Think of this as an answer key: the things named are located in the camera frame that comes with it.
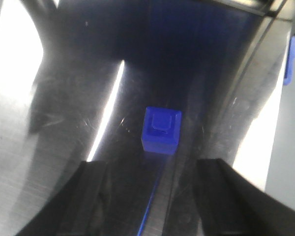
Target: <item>white wall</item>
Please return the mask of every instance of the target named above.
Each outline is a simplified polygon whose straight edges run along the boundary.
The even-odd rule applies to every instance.
[[[265,191],[295,210],[295,61],[292,83],[283,86]]]

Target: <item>brushed steel surface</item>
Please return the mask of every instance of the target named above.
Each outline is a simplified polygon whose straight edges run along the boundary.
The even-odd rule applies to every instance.
[[[194,163],[233,164],[290,24],[196,1],[41,3],[4,0],[0,13],[0,236],[33,218],[94,142],[112,167],[105,235],[137,235],[154,190],[142,234],[199,235]],[[146,106],[182,111],[174,156],[143,152]]]

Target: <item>blue plastic block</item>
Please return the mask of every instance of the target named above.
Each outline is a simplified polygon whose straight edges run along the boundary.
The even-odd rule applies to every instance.
[[[179,143],[181,111],[147,107],[142,131],[144,151],[172,155]]]
[[[290,46],[289,46],[289,52],[287,55],[283,85],[289,85],[292,81],[294,59],[295,59],[295,36],[293,36],[290,39]]]

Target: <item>scratched metal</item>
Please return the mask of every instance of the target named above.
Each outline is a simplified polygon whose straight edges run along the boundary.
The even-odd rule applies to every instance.
[[[207,123],[204,115],[216,112],[211,105],[219,99],[216,88],[224,81],[225,91],[234,85],[233,78],[244,88],[251,86],[236,73],[246,65],[250,68],[252,55],[263,52],[256,54],[254,47],[267,36],[272,21],[196,1],[22,3],[4,0],[0,12],[0,236],[15,235],[59,191],[88,158],[105,122],[94,156],[112,166],[104,235],[137,235],[153,189],[142,234],[199,235],[191,174],[195,160],[211,153],[201,152],[204,134],[220,121],[217,117]],[[289,32],[288,23],[278,22],[274,29],[280,27],[283,33],[274,31],[267,39],[282,35],[273,40],[279,52],[270,54],[266,67],[251,68],[262,69],[262,75],[271,70],[272,84],[284,59],[282,38]],[[111,99],[122,60],[117,96]],[[256,75],[249,76],[253,81]],[[258,90],[263,84],[256,82]],[[273,87],[267,88],[271,93]],[[230,116],[225,108],[234,94],[225,95],[223,118]],[[114,102],[106,116],[109,101]],[[143,152],[146,106],[183,112],[176,155]],[[237,109],[240,113],[246,107]],[[247,124],[243,127],[240,131],[247,132]],[[208,139],[208,147],[221,137]],[[238,148],[238,142],[230,143],[235,145],[229,148]],[[178,207],[186,202],[189,212]]]

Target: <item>blue cube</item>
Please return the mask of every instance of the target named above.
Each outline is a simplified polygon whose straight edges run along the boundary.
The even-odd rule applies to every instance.
[[[147,107],[142,131],[144,151],[173,155],[179,143],[181,111]]]

